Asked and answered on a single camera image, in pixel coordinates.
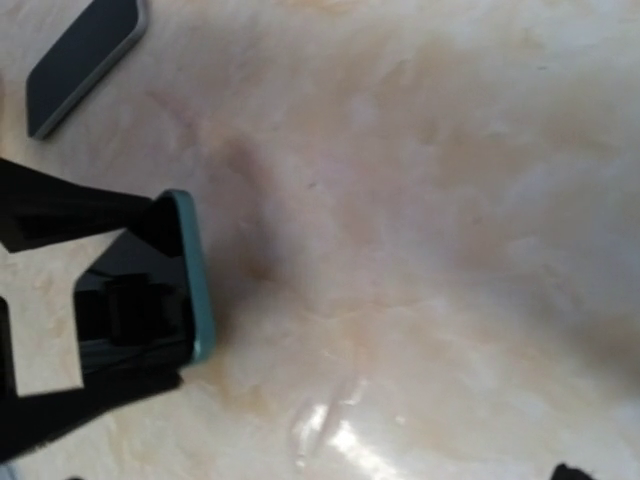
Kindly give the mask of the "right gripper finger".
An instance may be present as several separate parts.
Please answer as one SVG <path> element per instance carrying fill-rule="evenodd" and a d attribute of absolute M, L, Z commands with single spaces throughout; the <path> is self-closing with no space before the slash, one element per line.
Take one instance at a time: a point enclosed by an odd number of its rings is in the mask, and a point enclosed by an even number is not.
<path fill-rule="evenodd" d="M 561 463 L 554 468 L 550 480 L 594 480 L 594 478 L 579 468 Z"/>

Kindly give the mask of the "black phone teal edge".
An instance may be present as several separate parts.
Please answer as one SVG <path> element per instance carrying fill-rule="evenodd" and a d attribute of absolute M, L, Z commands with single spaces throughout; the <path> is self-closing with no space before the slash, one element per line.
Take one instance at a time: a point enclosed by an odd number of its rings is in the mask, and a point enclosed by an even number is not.
<path fill-rule="evenodd" d="M 77 279 L 84 382 L 206 360 L 215 321 L 192 196 L 167 190 Z"/>

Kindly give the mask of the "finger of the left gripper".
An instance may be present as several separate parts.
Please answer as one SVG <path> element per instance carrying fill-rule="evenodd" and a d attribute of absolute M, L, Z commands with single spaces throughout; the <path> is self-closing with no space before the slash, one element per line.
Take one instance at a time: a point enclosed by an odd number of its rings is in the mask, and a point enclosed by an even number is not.
<path fill-rule="evenodd" d="M 20 397 L 17 393 L 9 307 L 1 302 L 1 458 L 14 460 L 99 416 L 178 388 L 175 370 L 92 380 L 82 388 Z"/>
<path fill-rule="evenodd" d="M 1 244 L 11 253 L 118 229 L 176 252 L 176 227 L 150 224 L 148 197 L 90 188 L 1 160 Z"/>

